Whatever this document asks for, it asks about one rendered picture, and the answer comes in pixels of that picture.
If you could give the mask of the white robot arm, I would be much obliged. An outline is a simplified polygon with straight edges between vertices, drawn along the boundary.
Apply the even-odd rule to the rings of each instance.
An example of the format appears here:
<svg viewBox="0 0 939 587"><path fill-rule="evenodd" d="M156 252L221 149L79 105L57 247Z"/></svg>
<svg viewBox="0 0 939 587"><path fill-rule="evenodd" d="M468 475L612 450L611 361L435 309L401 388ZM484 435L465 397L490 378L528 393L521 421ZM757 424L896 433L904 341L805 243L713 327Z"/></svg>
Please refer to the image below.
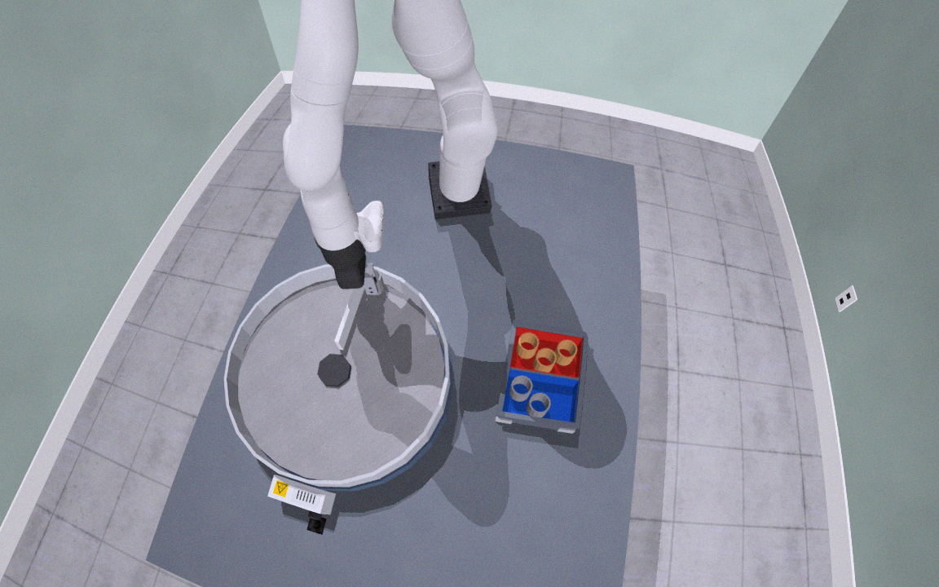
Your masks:
<svg viewBox="0 0 939 587"><path fill-rule="evenodd" d="M391 21L408 62L431 78L439 98L441 192L456 203L472 200L498 123L474 66L465 8L460 0L395 0ZM355 0L301 0L284 172L318 229L334 229L353 213L340 162L358 49Z"/></svg>

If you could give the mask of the bronze bushing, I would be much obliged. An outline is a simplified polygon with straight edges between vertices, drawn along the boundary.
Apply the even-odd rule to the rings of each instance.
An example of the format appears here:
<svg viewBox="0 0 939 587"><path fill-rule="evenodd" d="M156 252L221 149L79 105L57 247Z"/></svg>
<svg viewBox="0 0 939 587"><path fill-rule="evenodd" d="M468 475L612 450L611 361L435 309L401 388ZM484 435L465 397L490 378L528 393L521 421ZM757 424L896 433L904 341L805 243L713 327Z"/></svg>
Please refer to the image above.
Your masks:
<svg viewBox="0 0 939 587"><path fill-rule="evenodd" d="M560 349L568 350L571 353L571 356L566 357L562 355L562 353L560 352ZM558 348L556 348L556 351L555 351L555 354L558 356L558 360L556 360L556 363L558 363L559 365L569 365L571 361L573 360L573 358L576 356L576 353L577 353L576 343L572 342L570 339L563 339L563 341L558 343Z"/></svg>
<svg viewBox="0 0 939 587"><path fill-rule="evenodd" d="M524 343L524 342L529 342L529 343L531 343L531 344L533 345L534 349L532 349L532 350L527 350L527 349L525 349L525 348L522 348L521 343ZM531 333L531 332L525 332L524 334L521 335L521 337L519 337L519 339L518 339L518 345L517 345L517 353L518 353L519 357L521 357L521 358L532 358L534 355L536 355L536 350L537 350L537 348L538 348L538 337L536 337L535 334L533 334L533 333Z"/></svg>
<svg viewBox="0 0 939 587"><path fill-rule="evenodd" d="M538 358L540 357L548 358L548 360L550 360L551 365L542 365L541 363L538 363ZM553 368L553 365L555 365L556 363L556 360L558 360L558 356L555 354L553 350L551 350L550 348L540 349L537 352L536 360L534 360L534 363L533 363L534 370L550 373L550 371Z"/></svg>

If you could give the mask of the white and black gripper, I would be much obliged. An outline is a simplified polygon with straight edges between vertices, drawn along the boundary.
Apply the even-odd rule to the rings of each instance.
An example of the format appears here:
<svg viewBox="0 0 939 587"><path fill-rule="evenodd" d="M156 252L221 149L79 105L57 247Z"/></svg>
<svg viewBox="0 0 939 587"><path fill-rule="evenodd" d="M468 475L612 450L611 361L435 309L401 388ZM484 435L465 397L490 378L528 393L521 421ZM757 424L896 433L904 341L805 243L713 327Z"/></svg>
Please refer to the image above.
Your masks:
<svg viewBox="0 0 939 587"><path fill-rule="evenodd" d="M365 250L381 248L385 212L380 201L372 201L360 212L353 213L334 229L318 229L311 224L315 243L325 261L334 267L340 289L365 288L368 294L379 294L373 263L366 263Z"/></svg>

